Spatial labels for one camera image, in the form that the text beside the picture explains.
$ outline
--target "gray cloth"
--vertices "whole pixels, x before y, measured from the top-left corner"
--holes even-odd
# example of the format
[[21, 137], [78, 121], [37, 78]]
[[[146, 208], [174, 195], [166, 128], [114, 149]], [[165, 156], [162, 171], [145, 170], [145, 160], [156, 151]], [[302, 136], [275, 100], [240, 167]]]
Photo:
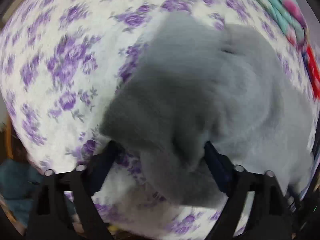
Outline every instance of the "gray cloth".
[[204, 144], [248, 171], [275, 172], [281, 189], [310, 177], [309, 103], [250, 27], [215, 31], [172, 13], [133, 77], [105, 112], [100, 132], [140, 155], [156, 190], [177, 204], [215, 207], [223, 194]]

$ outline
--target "floral bedsheet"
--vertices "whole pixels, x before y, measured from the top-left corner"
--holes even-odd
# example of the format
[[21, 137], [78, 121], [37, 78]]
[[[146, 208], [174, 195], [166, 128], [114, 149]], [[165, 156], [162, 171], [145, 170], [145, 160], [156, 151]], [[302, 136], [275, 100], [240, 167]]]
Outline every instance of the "floral bedsheet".
[[[225, 23], [251, 25], [268, 39], [281, 61], [279, 74], [312, 105], [311, 149], [319, 109], [302, 57], [256, 1], [25, 0], [0, 34], [0, 84], [12, 123], [37, 166], [71, 171], [103, 149], [108, 140], [98, 129], [105, 107], [174, 10], [217, 30]], [[117, 160], [92, 199], [105, 222], [168, 240], [204, 239], [222, 209], [170, 204], [146, 182], [130, 153]]]

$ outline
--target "white fabric with purple flowers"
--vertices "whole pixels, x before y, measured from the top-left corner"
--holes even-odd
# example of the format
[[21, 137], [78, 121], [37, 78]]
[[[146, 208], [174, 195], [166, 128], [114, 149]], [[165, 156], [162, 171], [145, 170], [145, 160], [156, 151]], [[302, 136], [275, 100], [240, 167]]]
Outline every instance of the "white fabric with purple flowers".
[[[103, 149], [107, 139], [98, 129], [105, 107], [173, 10], [217, 30], [225, 23], [252, 25], [268, 39], [282, 63], [279, 75], [312, 105], [311, 149], [319, 109], [302, 57], [256, 1], [26, 0], [0, 34], [0, 80], [12, 123], [36, 165], [67, 172]], [[170, 204], [130, 153], [117, 160], [92, 199], [105, 222], [168, 240], [204, 239], [222, 209]]]

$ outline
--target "red object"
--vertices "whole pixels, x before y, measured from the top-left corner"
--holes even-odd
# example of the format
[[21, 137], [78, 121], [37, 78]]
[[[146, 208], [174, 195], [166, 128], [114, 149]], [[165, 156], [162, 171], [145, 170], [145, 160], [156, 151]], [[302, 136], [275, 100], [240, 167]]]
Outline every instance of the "red object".
[[316, 63], [315, 56], [313, 55], [312, 48], [310, 45], [307, 46], [307, 54], [309, 57], [308, 69], [311, 78], [311, 85], [315, 99], [320, 98], [320, 75], [318, 66]]

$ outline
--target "wrinkled gray fabric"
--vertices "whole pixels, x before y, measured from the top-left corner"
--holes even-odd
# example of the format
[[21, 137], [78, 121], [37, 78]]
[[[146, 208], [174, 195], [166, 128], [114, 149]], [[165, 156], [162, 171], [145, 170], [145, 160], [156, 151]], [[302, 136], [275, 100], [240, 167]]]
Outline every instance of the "wrinkled gray fabric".
[[289, 183], [299, 191], [312, 165], [311, 122], [261, 34], [241, 25], [215, 31], [172, 13], [100, 132], [137, 152], [147, 181], [170, 201], [215, 207], [223, 194], [203, 161], [206, 141], [248, 171], [274, 171], [283, 191]]

